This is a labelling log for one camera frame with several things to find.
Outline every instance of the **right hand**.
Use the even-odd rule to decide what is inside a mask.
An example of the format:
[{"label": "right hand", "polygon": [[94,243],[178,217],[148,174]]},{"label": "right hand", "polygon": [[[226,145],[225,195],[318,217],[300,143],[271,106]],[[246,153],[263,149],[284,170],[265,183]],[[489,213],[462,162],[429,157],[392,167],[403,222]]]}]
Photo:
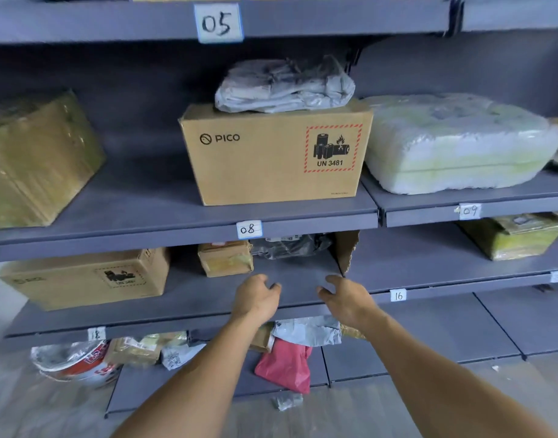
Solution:
[{"label": "right hand", "polygon": [[361,331],[364,321],[378,313],[377,304],[361,284],[338,275],[328,275],[326,281],[336,287],[336,293],[319,286],[318,295],[342,324]]}]

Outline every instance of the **battery warning label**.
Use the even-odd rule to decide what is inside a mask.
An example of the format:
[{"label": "battery warning label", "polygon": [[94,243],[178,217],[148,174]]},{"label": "battery warning label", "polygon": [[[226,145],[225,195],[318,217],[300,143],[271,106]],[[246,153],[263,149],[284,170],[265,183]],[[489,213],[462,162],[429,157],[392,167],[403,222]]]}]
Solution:
[{"label": "battery warning label", "polygon": [[354,170],[361,136],[362,124],[307,127],[304,172]]}]

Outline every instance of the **hand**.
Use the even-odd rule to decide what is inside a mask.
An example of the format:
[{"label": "hand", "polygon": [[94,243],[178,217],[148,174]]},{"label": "hand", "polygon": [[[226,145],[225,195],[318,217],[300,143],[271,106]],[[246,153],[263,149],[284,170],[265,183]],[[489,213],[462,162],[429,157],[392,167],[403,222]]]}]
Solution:
[{"label": "hand", "polygon": [[326,281],[336,287],[336,293],[319,286],[318,295],[342,324],[361,331],[366,319],[379,312],[377,304],[361,284],[338,275],[328,275]]},{"label": "hand", "polygon": [[275,283],[269,289],[265,284],[267,279],[264,274],[253,275],[236,289],[231,319],[249,318],[258,329],[275,315],[279,306],[281,285]]}]

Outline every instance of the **left hand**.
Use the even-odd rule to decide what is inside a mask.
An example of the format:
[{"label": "left hand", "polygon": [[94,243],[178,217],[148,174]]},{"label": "left hand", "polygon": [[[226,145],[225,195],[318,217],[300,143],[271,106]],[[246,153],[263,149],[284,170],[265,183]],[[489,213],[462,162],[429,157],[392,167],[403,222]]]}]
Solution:
[{"label": "left hand", "polygon": [[275,283],[268,288],[265,284],[267,280],[268,277],[264,274],[253,275],[236,289],[231,319],[249,318],[259,328],[275,315],[281,285]]}]

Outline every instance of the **bucket lid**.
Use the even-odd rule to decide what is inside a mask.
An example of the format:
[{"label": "bucket lid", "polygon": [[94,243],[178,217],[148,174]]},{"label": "bucket lid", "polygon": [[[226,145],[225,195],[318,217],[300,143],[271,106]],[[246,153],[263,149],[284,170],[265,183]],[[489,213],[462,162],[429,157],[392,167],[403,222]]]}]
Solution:
[{"label": "bucket lid", "polygon": [[32,347],[30,359],[45,372],[55,372],[71,367],[99,347],[104,341],[85,341],[71,344],[53,344]]}]

